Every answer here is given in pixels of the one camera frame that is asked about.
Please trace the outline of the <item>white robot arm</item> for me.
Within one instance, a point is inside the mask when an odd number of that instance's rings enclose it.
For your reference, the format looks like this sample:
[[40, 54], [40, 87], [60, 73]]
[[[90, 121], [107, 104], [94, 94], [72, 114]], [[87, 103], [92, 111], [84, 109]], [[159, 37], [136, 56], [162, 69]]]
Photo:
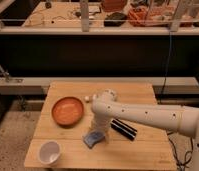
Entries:
[[180, 105], [125, 104], [117, 102], [116, 99], [116, 92], [107, 89], [92, 101], [93, 130], [106, 134], [110, 120], [117, 118], [191, 137], [195, 140], [195, 144], [189, 171], [199, 171], [199, 108]]

